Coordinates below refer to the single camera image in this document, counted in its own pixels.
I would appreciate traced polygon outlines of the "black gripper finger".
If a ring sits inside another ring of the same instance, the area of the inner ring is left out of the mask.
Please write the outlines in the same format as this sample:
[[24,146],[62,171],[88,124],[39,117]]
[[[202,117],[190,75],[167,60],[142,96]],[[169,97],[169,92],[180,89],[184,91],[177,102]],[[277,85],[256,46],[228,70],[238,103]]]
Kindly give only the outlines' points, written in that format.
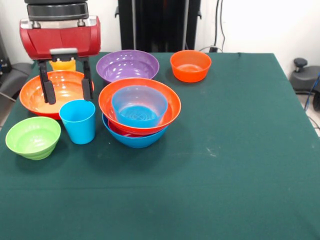
[[83,58],[82,65],[83,65],[83,74],[84,74],[84,78],[81,81],[83,98],[86,101],[90,101],[93,99],[93,87],[92,87],[92,76],[91,76],[89,59]]
[[53,83],[49,80],[47,73],[47,61],[37,60],[39,77],[43,91],[44,102],[53,105],[56,103],[56,96]]

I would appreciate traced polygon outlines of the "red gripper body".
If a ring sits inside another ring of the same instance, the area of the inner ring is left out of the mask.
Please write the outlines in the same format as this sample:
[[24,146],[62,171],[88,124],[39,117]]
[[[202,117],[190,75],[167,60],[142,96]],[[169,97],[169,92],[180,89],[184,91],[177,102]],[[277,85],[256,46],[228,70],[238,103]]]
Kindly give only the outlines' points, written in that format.
[[34,28],[31,20],[25,18],[19,23],[22,45],[33,60],[51,60],[57,55],[89,57],[101,49],[101,23],[97,16],[83,20],[41,21]]

